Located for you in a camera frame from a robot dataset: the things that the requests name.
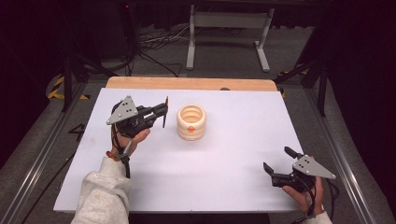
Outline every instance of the fuzzy white sleeve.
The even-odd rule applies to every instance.
[[[311,219],[307,219],[303,222],[304,224],[332,224],[332,221],[329,219],[327,212],[323,212],[322,214],[317,215]]]
[[[82,181],[72,223],[128,223],[130,190],[124,164],[103,158],[100,171],[89,173]]]

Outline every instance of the dark floor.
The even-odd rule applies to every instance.
[[[183,65],[180,72],[182,77],[275,78],[278,72],[289,71],[293,68],[311,32],[312,28],[271,29],[264,45],[264,51],[271,67],[271,72],[268,74],[261,70],[256,51],[252,47],[253,41],[260,36],[260,32],[255,30],[244,30],[239,35],[230,35],[220,30],[202,31],[197,36],[195,64],[192,71],[187,71],[184,68],[188,49],[188,41],[184,39],[180,39],[178,42],[162,49],[149,50],[146,53],[161,63],[181,63]],[[169,67],[174,71],[178,69],[178,65],[169,65]],[[120,75],[125,74],[124,70],[120,70],[118,73]],[[136,56],[134,60],[133,76],[169,77],[171,76],[169,74],[170,72],[163,67],[144,61],[139,56]],[[354,196],[363,198],[376,223],[395,223],[386,198],[365,167],[351,140],[334,99],[331,85],[329,84],[327,90],[326,118],[321,119],[316,108],[312,106],[312,95],[315,96],[318,88],[305,90],[299,84],[300,79],[301,77],[294,77],[285,84],[279,85],[279,87],[285,90],[285,104],[304,152],[314,155],[317,161],[339,176],[334,181],[341,192],[340,197],[335,202],[333,223],[371,223],[371,220],[361,219],[361,211],[354,203],[356,198],[351,197],[353,192],[349,191],[346,178],[340,174],[341,171],[337,161],[334,161],[332,141],[345,156],[347,165],[353,173],[352,177],[356,179],[356,183],[361,190],[362,195]],[[90,95],[91,98],[89,100],[78,100],[73,110],[69,112],[59,138],[54,139],[53,147],[49,149],[50,156],[48,161],[45,162],[44,169],[38,174],[39,178],[36,183],[33,183],[32,191],[27,192],[26,202],[18,206],[20,210],[13,209],[16,214],[12,217],[13,221],[10,223],[22,222],[57,170],[77,149],[78,134],[69,133],[69,131],[81,123],[87,124],[98,92],[105,85],[106,79],[99,75],[92,76],[88,84],[83,86],[83,93]],[[57,120],[62,114],[62,107],[63,100],[51,99],[49,106],[0,171],[2,186],[0,192],[1,217],[5,215],[9,217],[10,213],[7,210],[12,205],[37,156],[53,133],[52,128],[57,125]],[[328,124],[331,136],[323,128],[323,122]],[[70,223],[73,218],[72,214],[57,213],[52,210],[67,168],[68,166],[58,174],[49,188],[45,190],[43,197],[27,218],[26,223]],[[328,211],[331,208],[329,191],[326,191],[324,207]],[[291,223],[301,215],[300,212],[296,211],[270,214],[269,218],[271,223]],[[261,219],[258,218],[256,223],[261,223]]]

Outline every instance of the white table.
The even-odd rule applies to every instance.
[[[284,146],[302,152],[277,91],[186,91],[102,89],[77,154],[64,180],[55,211],[75,212],[83,177],[99,170],[110,149],[106,120],[126,95],[136,105],[154,106],[169,96],[166,126],[159,119],[131,157],[131,212],[284,212],[296,210],[282,189],[271,185],[266,161],[288,174],[295,161]],[[187,104],[207,114],[198,141],[177,135],[176,114]]]

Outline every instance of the human hand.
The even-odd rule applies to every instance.
[[[129,142],[132,140],[132,144],[128,151],[128,156],[130,157],[132,153],[134,153],[134,151],[136,150],[137,144],[143,142],[147,138],[147,136],[149,136],[150,129],[145,129],[141,131],[132,139],[130,137],[123,136],[119,132],[117,132],[117,127],[116,127],[116,133],[121,147],[126,147],[129,144]],[[118,153],[118,150],[116,146],[114,146],[113,139],[114,139],[114,133],[111,132],[111,141],[112,141],[111,153],[113,155],[116,155],[116,153]]]
[[[309,192],[300,193],[294,188],[290,186],[283,186],[282,189],[289,194],[289,196],[297,202],[298,207],[304,213],[308,212],[310,204],[308,203],[307,197],[310,198]],[[317,216],[323,213],[322,204],[323,204],[323,185],[321,178],[317,176],[317,181],[315,183],[315,187],[311,189],[312,193],[316,195],[315,197],[315,208],[314,214]]]

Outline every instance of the cream ring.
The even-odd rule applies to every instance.
[[[177,112],[177,132],[186,140],[197,140],[205,133],[206,113],[198,105],[185,105]]]

